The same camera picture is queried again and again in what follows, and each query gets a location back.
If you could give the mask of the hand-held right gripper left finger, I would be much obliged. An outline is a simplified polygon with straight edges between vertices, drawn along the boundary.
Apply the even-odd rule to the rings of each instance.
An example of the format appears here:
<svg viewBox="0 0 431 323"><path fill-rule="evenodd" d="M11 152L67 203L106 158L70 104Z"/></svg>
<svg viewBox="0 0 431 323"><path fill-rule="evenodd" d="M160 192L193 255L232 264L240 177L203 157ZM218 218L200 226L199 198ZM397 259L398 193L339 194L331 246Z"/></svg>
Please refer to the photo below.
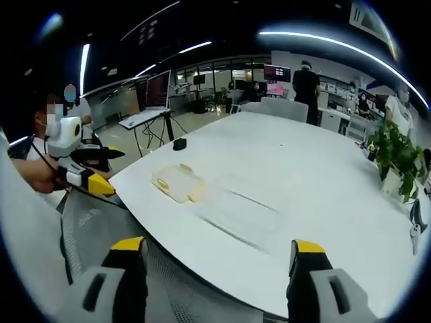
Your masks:
<svg viewBox="0 0 431 323"><path fill-rule="evenodd" d="M111 246L102 265L78 297L88 322L144 322L147 305L145 238L120 240Z"/></svg>

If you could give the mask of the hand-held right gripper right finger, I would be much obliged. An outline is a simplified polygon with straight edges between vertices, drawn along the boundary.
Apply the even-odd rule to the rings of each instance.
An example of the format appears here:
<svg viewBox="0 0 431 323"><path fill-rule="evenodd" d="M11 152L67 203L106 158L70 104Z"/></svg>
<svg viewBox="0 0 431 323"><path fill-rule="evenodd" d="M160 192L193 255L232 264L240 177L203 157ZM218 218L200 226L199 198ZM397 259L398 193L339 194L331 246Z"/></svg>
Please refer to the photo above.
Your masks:
<svg viewBox="0 0 431 323"><path fill-rule="evenodd" d="M292 240L286 298L290 322L374 322L365 290L313 242Z"/></svg>

